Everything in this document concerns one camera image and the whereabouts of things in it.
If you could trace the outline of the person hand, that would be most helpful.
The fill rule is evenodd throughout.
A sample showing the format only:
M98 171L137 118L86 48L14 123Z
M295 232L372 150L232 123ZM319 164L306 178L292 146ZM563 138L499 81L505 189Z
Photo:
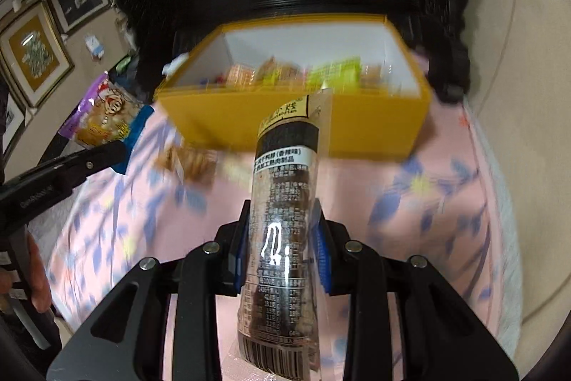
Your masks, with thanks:
M46 313L52 304L49 280L45 274L40 250L29 232L26 233L26 240L29 252L29 273L27 277L28 284L32 291L31 301L38 313ZM12 276L12 273L4 269L8 260L8 253L1 251L1 294L8 294L12 289L12 285L15 283L15 278Z

